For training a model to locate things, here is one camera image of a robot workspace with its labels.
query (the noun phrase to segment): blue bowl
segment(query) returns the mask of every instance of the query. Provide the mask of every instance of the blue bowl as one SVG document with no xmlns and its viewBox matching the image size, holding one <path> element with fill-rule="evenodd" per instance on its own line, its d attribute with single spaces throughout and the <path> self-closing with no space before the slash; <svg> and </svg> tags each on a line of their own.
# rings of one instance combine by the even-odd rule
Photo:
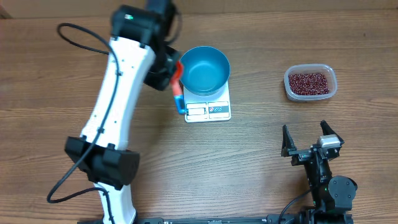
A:
<svg viewBox="0 0 398 224">
<path fill-rule="evenodd" d="M 195 47 L 181 58 L 184 66 L 181 82 L 200 96 L 216 93 L 228 81 L 231 68 L 226 56 L 214 47 Z"/>
</svg>

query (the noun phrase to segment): red object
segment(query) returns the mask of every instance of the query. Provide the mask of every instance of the red object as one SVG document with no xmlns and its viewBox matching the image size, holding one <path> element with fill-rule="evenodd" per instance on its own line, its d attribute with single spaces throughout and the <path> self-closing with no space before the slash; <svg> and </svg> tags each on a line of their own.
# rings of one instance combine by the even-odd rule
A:
<svg viewBox="0 0 398 224">
<path fill-rule="evenodd" d="M 297 95 L 328 94 L 328 80 L 322 73 L 294 74 L 289 76 L 289 85 Z"/>
<path fill-rule="evenodd" d="M 178 96 L 178 95 L 183 94 L 181 86 L 180 86 L 180 79 L 181 79 L 184 67 L 180 61 L 177 62 L 176 66 L 177 66 L 177 70 L 175 71 L 172 79 L 170 80 L 170 85 L 172 86 L 172 90 L 173 90 L 173 96 Z"/>
</svg>

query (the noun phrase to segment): wooden table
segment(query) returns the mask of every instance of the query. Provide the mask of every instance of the wooden table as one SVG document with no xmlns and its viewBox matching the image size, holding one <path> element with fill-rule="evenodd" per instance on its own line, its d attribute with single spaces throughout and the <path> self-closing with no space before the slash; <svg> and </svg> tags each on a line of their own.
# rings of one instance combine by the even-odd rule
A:
<svg viewBox="0 0 398 224">
<path fill-rule="evenodd" d="M 330 163 L 359 189 L 356 223 L 397 223 L 398 11 L 268 12 L 184 16 L 182 52 L 211 45 L 231 62 L 232 119 L 187 124 L 170 90 L 145 86 L 131 124 L 141 153 L 132 182 L 141 217 L 255 217 L 279 213 L 308 189 L 302 166 L 280 156 L 282 125 L 308 147 L 327 120 L 346 141 Z M 100 89 L 107 58 L 59 38 L 73 22 L 109 37 L 108 18 L 0 21 L 0 222 L 76 223 L 101 218 L 96 192 L 50 205 L 48 191 L 72 165 L 78 136 Z M 91 37 L 65 30 L 82 44 Z M 293 103 L 283 76 L 292 65 L 326 63 L 338 79 L 326 101 Z M 56 197 L 91 187 L 75 172 Z M 310 197 L 293 206 L 297 212 Z"/>
</svg>

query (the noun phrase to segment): kitchen scale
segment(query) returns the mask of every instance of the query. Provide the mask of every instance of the kitchen scale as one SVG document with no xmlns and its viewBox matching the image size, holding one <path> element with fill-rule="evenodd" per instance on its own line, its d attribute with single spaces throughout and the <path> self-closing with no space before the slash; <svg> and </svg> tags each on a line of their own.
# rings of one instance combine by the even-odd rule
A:
<svg viewBox="0 0 398 224">
<path fill-rule="evenodd" d="M 187 109 L 185 121 L 187 123 L 229 121 L 231 119 L 228 82 L 216 93 L 209 96 L 193 94 L 185 87 L 183 90 Z"/>
</svg>

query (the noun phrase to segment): beans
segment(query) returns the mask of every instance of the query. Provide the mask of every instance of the beans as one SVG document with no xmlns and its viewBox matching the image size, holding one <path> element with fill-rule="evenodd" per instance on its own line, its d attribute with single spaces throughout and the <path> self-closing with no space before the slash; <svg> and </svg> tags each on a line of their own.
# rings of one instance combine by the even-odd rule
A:
<svg viewBox="0 0 398 224">
<path fill-rule="evenodd" d="M 322 73 L 304 73 L 289 76 L 289 85 L 297 95 L 328 94 L 328 80 Z"/>
</svg>

